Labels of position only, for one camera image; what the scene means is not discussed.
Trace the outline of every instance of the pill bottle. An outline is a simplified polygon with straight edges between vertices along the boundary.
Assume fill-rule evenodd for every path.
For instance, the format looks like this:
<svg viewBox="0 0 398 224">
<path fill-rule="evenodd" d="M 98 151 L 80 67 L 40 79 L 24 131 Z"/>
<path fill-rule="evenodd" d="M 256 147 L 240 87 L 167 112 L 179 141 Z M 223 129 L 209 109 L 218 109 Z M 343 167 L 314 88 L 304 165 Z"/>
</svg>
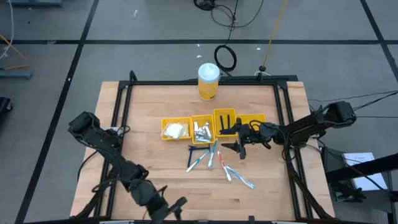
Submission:
<svg viewBox="0 0 398 224">
<path fill-rule="evenodd" d="M 209 101 L 216 97 L 220 69 L 213 63 L 204 63 L 198 69 L 199 97 Z"/>
</svg>

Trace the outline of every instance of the yellow tray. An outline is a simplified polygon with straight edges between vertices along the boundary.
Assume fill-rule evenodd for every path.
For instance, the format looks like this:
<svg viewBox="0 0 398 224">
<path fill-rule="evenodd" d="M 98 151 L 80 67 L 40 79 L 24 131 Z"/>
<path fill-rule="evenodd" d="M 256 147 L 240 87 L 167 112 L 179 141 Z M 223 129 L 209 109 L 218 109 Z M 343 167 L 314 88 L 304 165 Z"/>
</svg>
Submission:
<svg viewBox="0 0 398 224">
<path fill-rule="evenodd" d="M 242 124 L 249 124 L 252 120 L 258 120 L 261 122 L 266 122 L 266 116 L 264 114 L 238 114 L 236 118 L 241 118 Z M 254 130 L 258 131 L 259 127 L 254 126 Z"/>
<path fill-rule="evenodd" d="M 214 132 L 214 121 L 213 121 L 213 115 L 209 114 L 209 115 L 194 115 L 191 117 L 191 127 L 192 127 L 192 143 L 193 144 L 210 144 L 210 143 L 214 143 L 216 141 L 216 136 L 215 136 L 215 132 Z M 196 121 L 198 122 L 198 127 L 202 127 L 203 125 L 205 125 L 205 123 L 207 121 L 210 122 L 209 124 L 209 129 L 211 132 L 211 140 L 210 142 L 197 142 L 195 140 L 195 133 L 193 132 L 193 122 Z"/>
<path fill-rule="evenodd" d="M 189 136 L 188 137 L 181 137 L 179 139 L 190 139 L 190 138 L 192 138 L 192 121 L 191 121 L 190 117 L 187 117 L 187 118 L 164 118 L 164 119 L 162 119 L 162 130 L 161 131 L 163 131 L 166 128 L 166 125 L 169 122 L 187 123 L 188 124 L 188 135 Z M 176 140 L 176 139 L 164 136 L 163 133 L 162 133 L 162 140 Z"/>
<path fill-rule="evenodd" d="M 237 133 L 236 134 L 220 134 L 220 131 L 222 129 L 220 116 L 223 117 L 224 129 L 228 129 L 228 115 L 229 115 L 229 127 L 232 128 L 232 126 L 234 126 L 234 124 L 236 122 L 235 109 L 234 108 L 214 109 L 214 123 L 216 124 L 215 131 L 216 131 L 216 137 L 218 137 L 218 138 L 238 136 Z"/>
</svg>

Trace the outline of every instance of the white bottle cap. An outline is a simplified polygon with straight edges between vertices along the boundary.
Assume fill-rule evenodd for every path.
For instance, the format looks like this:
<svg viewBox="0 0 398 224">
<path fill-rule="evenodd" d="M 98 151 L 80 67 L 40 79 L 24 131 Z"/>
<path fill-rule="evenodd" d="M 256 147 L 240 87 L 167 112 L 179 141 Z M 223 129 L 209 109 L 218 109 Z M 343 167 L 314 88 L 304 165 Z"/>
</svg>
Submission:
<svg viewBox="0 0 398 224">
<path fill-rule="evenodd" d="M 220 77 L 220 69 L 213 63 L 204 63 L 199 67 L 198 77 L 202 82 L 213 83 Z"/>
</svg>

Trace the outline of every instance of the wooden tabletop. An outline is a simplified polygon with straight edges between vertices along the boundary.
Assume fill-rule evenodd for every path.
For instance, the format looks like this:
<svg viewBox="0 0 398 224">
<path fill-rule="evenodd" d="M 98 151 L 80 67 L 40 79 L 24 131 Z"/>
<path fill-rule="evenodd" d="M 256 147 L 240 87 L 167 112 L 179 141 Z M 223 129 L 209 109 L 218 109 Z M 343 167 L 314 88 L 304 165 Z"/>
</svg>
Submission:
<svg viewBox="0 0 398 224">
<path fill-rule="evenodd" d="M 102 84 L 95 115 L 103 128 L 111 124 L 117 87 L 118 82 Z M 304 85 L 302 82 L 288 82 L 288 87 L 294 120 L 298 120 L 310 112 Z M 280 95 L 285 109 L 282 91 Z M 234 177 L 232 183 L 228 183 L 217 157 L 213 159 L 212 169 L 207 169 L 207 156 L 186 173 L 188 145 L 192 141 L 160 139 L 162 118 L 213 114 L 215 108 L 235 108 L 236 114 L 264 113 L 268 122 L 278 124 L 271 86 L 219 86 L 213 101 L 202 101 L 197 86 L 135 85 L 129 106 L 127 125 L 131 131 L 124 138 L 122 155 L 143 165 L 149 171 L 148 179 L 157 189 L 168 185 L 164 197 L 169 204 L 182 196 L 187 198 L 188 202 L 183 206 L 183 220 L 247 220 L 249 215 L 254 215 L 256 220 L 294 220 L 288 174 L 281 158 L 282 146 L 272 141 L 271 150 L 261 144 L 246 145 L 247 156 L 241 160 L 234 151 L 220 146 L 223 142 L 234 142 L 236 139 L 219 138 L 217 149 L 222 150 L 225 163 L 255 184 L 255 189 L 250 189 Z M 284 118 L 285 122 L 288 121 L 285 110 Z M 318 146 L 314 140 L 308 143 Z M 88 148 L 85 157 L 92 152 Z M 308 189 L 326 212 L 334 216 L 320 153 L 310 147 L 301 149 L 301 152 Z M 203 151 L 194 152 L 192 159 L 202 154 Z M 71 215 L 80 212 L 91 199 L 91 189 L 100 181 L 102 166 L 103 158 L 96 155 L 82 169 Z M 305 217 L 302 194 L 297 189 L 301 214 Z M 104 196 L 102 214 L 107 200 L 108 193 Z M 130 194 L 117 183 L 112 218 L 141 220 L 144 212 L 145 208 L 136 205 Z"/>
</svg>

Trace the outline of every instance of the black metal frame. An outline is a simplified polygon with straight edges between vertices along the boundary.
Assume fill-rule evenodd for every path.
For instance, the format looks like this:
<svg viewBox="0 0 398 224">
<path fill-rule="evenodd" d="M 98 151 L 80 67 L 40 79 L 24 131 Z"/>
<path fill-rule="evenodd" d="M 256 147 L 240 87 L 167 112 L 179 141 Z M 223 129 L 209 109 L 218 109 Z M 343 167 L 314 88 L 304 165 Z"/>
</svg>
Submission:
<svg viewBox="0 0 398 224">
<path fill-rule="evenodd" d="M 278 113 L 278 117 L 279 117 L 279 124 L 285 125 L 279 89 L 281 89 L 283 91 L 284 100 L 285 100 L 286 109 L 287 109 L 287 116 L 288 116 L 289 122 L 292 123 L 294 121 L 294 117 L 293 117 L 292 106 L 290 104 L 290 97 L 289 97 L 289 92 L 288 92 L 288 88 L 287 88 L 287 82 L 296 82 L 296 81 L 298 81 L 298 80 L 297 80 L 297 76 L 295 76 L 295 75 L 284 75 L 284 76 L 274 76 L 274 77 L 262 77 L 259 75 L 257 77 L 254 77 L 254 76 L 253 77 L 222 77 L 219 82 L 219 85 L 268 85 L 268 86 L 272 86 L 274 89 L 274 94 L 275 94 L 275 102 L 276 102 L 277 113 Z M 128 111 L 129 111 L 129 104 L 130 104 L 133 85 L 197 85 L 197 84 L 198 84 L 197 79 L 182 80 L 182 81 L 137 81 L 137 78 L 136 78 L 134 72 L 131 71 L 130 72 L 130 80 L 119 82 L 118 93 L 116 95 L 116 102 L 115 102 L 115 106 L 114 106 L 111 125 L 115 126 L 118 121 L 121 97 L 122 97 L 123 90 L 125 88 L 127 88 L 127 94 L 126 94 L 126 100 L 125 100 L 125 104 L 124 104 L 121 126 L 126 125 L 126 122 L 127 122 L 127 116 L 128 116 Z M 300 150 L 295 150 L 295 155 L 297 158 L 298 173 L 300 175 L 301 180 L 306 185 L 305 173 L 304 173 L 303 162 L 302 162 Z M 287 156 L 287 161 L 289 161 L 291 159 L 290 154 L 287 154 L 286 156 Z M 100 182 L 103 182 L 105 180 L 106 174 L 109 172 L 108 168 L 109 168 L 109 163 L 107 161 L 104 161 Z M 293 179 L 291 177 L 289 177 L 289 185 L 290 185 L 290 191 L 292 194 L 292 203 L 293 203 L 293 208 L 294 208 L 295 219 L 298 220 L 302 217 L 301 217 L 299 199 L 297 197 L 297 189 L 295 186 L 295 182 L 293 181 Z M 115 185 L 113 184 L 109 191 L 108 205 L 106 207 L 106 214 L 105 214 L 105 217 L 108 217 L 109 219 L 111 218 L 111 215 L 112 215 L 114 195 L 115 195 Z M 313 214 L 312 214 L 311 205 L 305 197 L 303 199 L 304 199 L 304 203 L 305 203 L 305 211 L 307 214 L 307 218 L 312 219 Z M 97 205 L 95 207 L 94 217 L 100 216 L 101 205 L 102 205 L 102 198 L 100 199 L 100 201 L 97 203 Z"/>
</svg>

